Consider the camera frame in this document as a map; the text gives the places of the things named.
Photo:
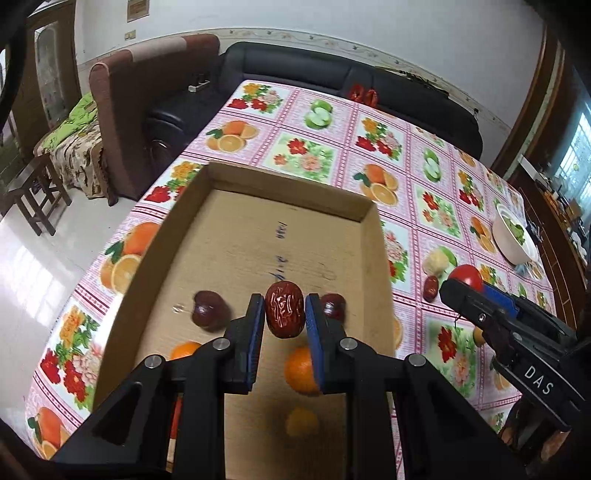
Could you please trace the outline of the person right hand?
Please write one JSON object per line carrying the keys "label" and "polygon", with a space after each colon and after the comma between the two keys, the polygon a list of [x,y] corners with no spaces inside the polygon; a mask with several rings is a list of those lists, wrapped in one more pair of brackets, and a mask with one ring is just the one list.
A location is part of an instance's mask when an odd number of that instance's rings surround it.
{"label": "person right hand", "polygon": [[569,434],[559,430],[541,407],[522,397],[512,406],[499,436],[534,471],[551,461]]}

